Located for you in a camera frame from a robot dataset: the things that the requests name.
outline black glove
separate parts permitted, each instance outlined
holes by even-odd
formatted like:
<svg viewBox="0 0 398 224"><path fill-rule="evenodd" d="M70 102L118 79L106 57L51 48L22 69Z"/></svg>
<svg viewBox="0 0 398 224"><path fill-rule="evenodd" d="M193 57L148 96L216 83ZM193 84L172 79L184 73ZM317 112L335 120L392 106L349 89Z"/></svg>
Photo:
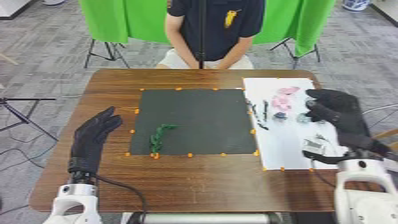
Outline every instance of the black glove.
<svg viewBox="0 0 398 224"><path fill-rule="evenodd" d="M120 116L111 116L115 108L109 107L83 123L74 132L74 143L70 146L68 173L76 171L95 174L102 144L108 133L122 124Z"/></svg>
<svg viewBox="0 0 398 224"><path fill-rule="evenodd" d="M388 148L371 139L356 97L333 90L307 90L307 95L314 101L307 102L305 116L312 122L324 120L331 123L339 145L369 150L385 156Z"/></svg>

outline white sheet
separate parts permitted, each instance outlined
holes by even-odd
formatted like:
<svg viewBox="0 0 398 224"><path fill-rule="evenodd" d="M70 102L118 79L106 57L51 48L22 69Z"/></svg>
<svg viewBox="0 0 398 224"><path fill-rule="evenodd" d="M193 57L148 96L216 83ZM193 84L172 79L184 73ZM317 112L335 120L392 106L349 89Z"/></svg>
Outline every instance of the white sheet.
<svg viewBox="0 0 398 224"><path fill-rule="evenodd" d="M305 108L307 94L305 90L312 89L312 81L303 78L246 78L244 82L244 97L251 104L257 105L255 110L259 116L262 115L262 100L267 102L267 118L266 118L266 131L257 126L257 121L251 115L251 125L255 128L255 139L260 153L262 167L266 170L278 170L283 167L285 170L308 169L310 160L301 155L303 139L312 140L315 134L319 134L330 143L323 142L326 147L324 156L340 156L346 152L346 148L337 145L335 129L330 123L307 123L296 122L296 116L308 110ZM291 110L285 112L287 120L275 121L271 119L273 114L278 112L271 106L271 98L276 94L276 90L287 87L299 87L298 92L289 96ZM335 169L335 165L326 165L319 162L315 169Z"/></svg>

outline green object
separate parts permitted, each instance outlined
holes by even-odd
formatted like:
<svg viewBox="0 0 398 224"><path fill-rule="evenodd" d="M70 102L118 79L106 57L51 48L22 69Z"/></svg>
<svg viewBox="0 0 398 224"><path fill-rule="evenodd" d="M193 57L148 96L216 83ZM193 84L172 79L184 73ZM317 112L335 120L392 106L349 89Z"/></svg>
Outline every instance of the green object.
<svg viewBox="0 0 398 224"><path fill-rule="evenodd" d="M150 153L157 153L159 152L159 149L161 149L161 146L163 146L163 142L161 142L161 137L163 137L163 134L164 134L164 130L172 130L175 129L177 126L175 125L170 125L170 124L161 124L161 126L156 128L156 133L154 135L150 135Z"/></svg>
<svg viewBox="0 0 398 224"><path fill-rule="evenodd" d="M294 56L310 50L321 35L335 0L266 0L262 31L253 44L291 37ZM92 38L127 42L127 37L168 43L163 32L164 0L79 0Z"/></svg>

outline person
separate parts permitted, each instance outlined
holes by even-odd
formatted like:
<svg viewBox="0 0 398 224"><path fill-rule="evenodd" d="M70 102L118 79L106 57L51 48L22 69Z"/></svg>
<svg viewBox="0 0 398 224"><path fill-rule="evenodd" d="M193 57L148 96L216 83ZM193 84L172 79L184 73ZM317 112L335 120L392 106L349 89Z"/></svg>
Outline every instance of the person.
<svg viewBox="0 0 398 224"><path fill-rule="evenodd" d="M157 69L196 69L198 2L168 0L164 34L172 49ZM264 0L211 0L205 7L203 66L207 69L251 69L244 56L262 28Z"/></svg>

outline metal stand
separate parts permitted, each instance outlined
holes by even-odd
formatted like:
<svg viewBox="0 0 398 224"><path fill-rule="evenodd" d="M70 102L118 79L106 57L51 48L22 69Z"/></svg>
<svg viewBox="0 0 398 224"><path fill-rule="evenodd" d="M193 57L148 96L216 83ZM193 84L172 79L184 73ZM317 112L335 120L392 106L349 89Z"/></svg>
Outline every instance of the metal stand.
<svg viewBox="0 0 398 224"><path fill-rule="evenodd" d="M125 48L125 47L122 46L122 44L115 44L115 43L109 43L109 42L102 42L102 44L104 44L104 48L106 48L106 51L108 51L108 57L104 57L104 56L100 56L100 55L97 55L97 54L92 53L92 48L93 48L93 45L95 45L95 40L92 39L92 41L90 41L90 48L88 48L88 54L86 54L86 58L84 58L83 68L86 68L86 66L88 66L90 56L95 56L95 57L102 58L108 61L115 61L116 59L120 59L125 67L129 68L127 62L125 62L125 60L122 58L122 55L120 55L120 52L116 50L116 45L122 48Z"/></svg>
<svg viewBox="0 0 398 224"><path fill-rule="evenodd" d="M291 59L292 59L292 69L296 69L298 60L299 60L299 58L301 58L307 54L310 54L310 53L315 54L315 58L317 58L317 62L319 62L319 51L317 51L317 45L314 44L314 50L308 51L307 54L303 54L299 57L296 57L294 54L292 54L292 52L291 52L291 50L289 50L287 44L285 44L285 42L289 41L289 39L291 39L291 38L283 39L283 41L275 45L275 47L269 49L269 51L273 51L280 46L283 46L283 48L285 48L285 50L287 50L287 52L289 52L289 57L291 57Z"/></svg>
<svg viewBox="0 0 398 224"><path fill-rule="evenodd" d="M4 109L8 110L8 112L13 114L15 118L19 119L19 122L13 123L12 125L8 125L6 127L3 127L0 129L0 132L8 130L10 128L13 128L15 126L19 126L20 124L29 124L36 130L42 132L42 134L54 140L58 141L58 139L54 138L54 136L47 133L47 131L40 128L40 126L33 123L33 121L29 120L29 116L31 116L31 113L33 113L33 110L35 110L35 107L38 105L38 102L40 101L47 101L47 100L54 100L52 98L12 98L12 99L6 99L6 98L0 98L0 106L4 107ZM22 115L20 112L15 110L15 108L8 105L8 102L6 101L35 101L33 102L33 106L28 110L28 114Z"/></svg>
<svg viewBox="0 0 398 224"><path fill-rule="evenodd" d="M203 41L205 41L205 7L207 7L207 0L198 0L198 52L196 52L196 60L198 60L198 69L203 69L203 59L205 59L205 52L203 52Z"/></svg>

